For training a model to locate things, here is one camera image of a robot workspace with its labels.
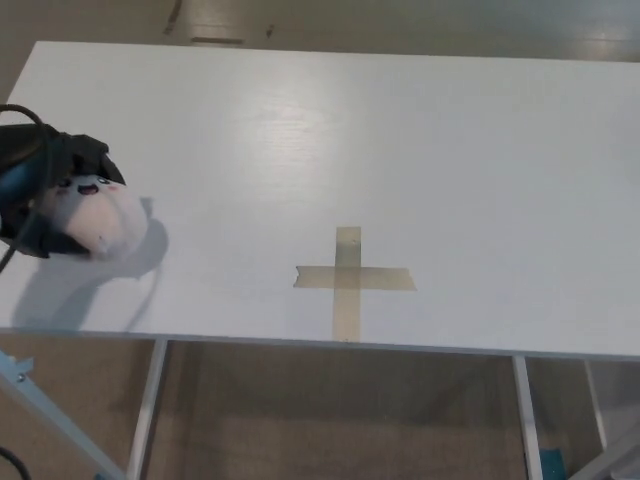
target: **table leg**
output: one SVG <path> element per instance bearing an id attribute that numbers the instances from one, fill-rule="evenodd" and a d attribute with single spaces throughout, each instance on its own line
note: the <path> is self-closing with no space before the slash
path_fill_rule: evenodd
<path id="1" fill-rule="evenodd" d="M 126 480 L 124 472 L 27 376 L 24 364 L 0 350 L 0 388 L 60 437 L 77 448 L 105 480 Z"/>
<path id="2" fill-rule="evenodd" d="M 162 370 L 167 353 L 167 340 L 156 340 L 151 354 L 147 384 L 142 396 L 138 425 L 131 445 L 127 480 L 140 480 L 147 455 L 149 433 L 153 423 L 158 389 L 162 379 Z"/>
<path id="3" fill-rule="evenodd" d="M 522 440 L 527 462 L 527 478 L 529 480 L 542 480 L 538 431 L 536 430 L 533 402 L 531 401 L 527 361 L 524 357 L 513 357 L 513 372 L 518 392 L 518 408 L 520 409 L 520 425 L 522 427 Z"/>

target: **blue object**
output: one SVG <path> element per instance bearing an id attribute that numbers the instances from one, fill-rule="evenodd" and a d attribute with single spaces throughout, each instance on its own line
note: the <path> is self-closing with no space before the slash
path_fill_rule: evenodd
<path id="1" fill-rule="evenodd" d="M 544 480 L 567 480 L 567 471 L 564 468 L 564 460 L 559 448 L 541 449 L 540 463 Z"/>

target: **plush toy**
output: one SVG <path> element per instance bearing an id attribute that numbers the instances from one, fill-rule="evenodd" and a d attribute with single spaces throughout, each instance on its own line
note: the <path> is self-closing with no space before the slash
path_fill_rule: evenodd
<path id="1" fill-rule="evenodd" d="M 73 238 L 96 260 L 131 254 L 148 228 L 140 198 L 125 185 L 97 175 L 60 182 L 47 192 L 42 213 L 53 229 Z"/>

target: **masking tape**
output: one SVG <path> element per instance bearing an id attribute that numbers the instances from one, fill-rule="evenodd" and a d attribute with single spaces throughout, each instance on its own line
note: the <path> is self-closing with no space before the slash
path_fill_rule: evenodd
<path id="1" fill-rule="evenodd" d="M 360 227 L 338 227 L 335 267 L 297 267 L 297 288 L 333 289 L 333 339 L 360 340 L 360 290 L 416 290 L 406 268 L 362 267 Z"/>

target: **metal bar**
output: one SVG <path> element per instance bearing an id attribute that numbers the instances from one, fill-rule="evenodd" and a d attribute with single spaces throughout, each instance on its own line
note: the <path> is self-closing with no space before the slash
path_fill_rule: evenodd
<path id="1" fill-rule="evenodd" d="M 611 443 L 604 452 L 591 460 L 569 480 L 602 480 L 640 448 L 640 433 L 632 431 L 617 442 Z"/>
<path id="2" fill-rule="evenodd" d="M 524 455 L 527 462 L 527 478 L 529 480 L 543 480 L 538 431 L 536 430 L 533 402 L 531 401 L 527 361 L 524 357 L 513 357 L 513 372 L 518 392 L 518 408 L 520 409 L 520 425 L 522 426 Z"/>
<path id="3" fill-rule="evenodd" d="M 176 24 L 178 23 L 180 10 L 182 10 L 182 0 L 175 0 L 169 18 L 167 19 L 167 25 L 164 27 L 165 35 L 171 35 L 173 33 L 173 29 L 176 28 Z"/>
<path id="4" fill-rule="evenodd" d="M 244 40 L 242 38 L 193 37 L 191 43 L 204 45 L 242 45 Z"/>
<path id="5" fill-rule="evenodd" d="M 158 398 L 158 390 L 160 388 L 160 381 L 162 380 L 167 344 L 167 340 L 156 340 L 153 346 L 147 384 L 144 388 L 142 405 L 140 406 L 140 414 L 138 415 L 138 425 L 136 426 L 136 433 L 133 437 L 133 444 L 131 445 L 129 468 L 127 469 L 128 480 L 140 480 L 142 475 L 147 455 L 149 432 L 151 431 L 156 399 Z"/>
<path id="6" fill-rule="evenodd" d="M 593 412 L 596 417 L 596 426 L 598 427 L 598 436 L 600 437 L 600 444 L 603 449 L 607 448 L 607 434 L 604 428 L 604 420 L 602 418 L 602 409 L 600 408 L 600 399 L 598 398 L 598 392 L 596 390 L 595 380 L 593 378 L 593 370 L 591 369 L 591 362 L 584 360 L 584 369 L 587 372 L 587 382 L 589 383 L 589 393 L 591 394 L 591 404 L 593 405 Z"/>
<path id="7" fill-rule="evenodd" d="M 124 472 L 60 410 L 11 357 L 0 350 L 0 388 L 76 447 L 105 480 L 126 480 Z"/>

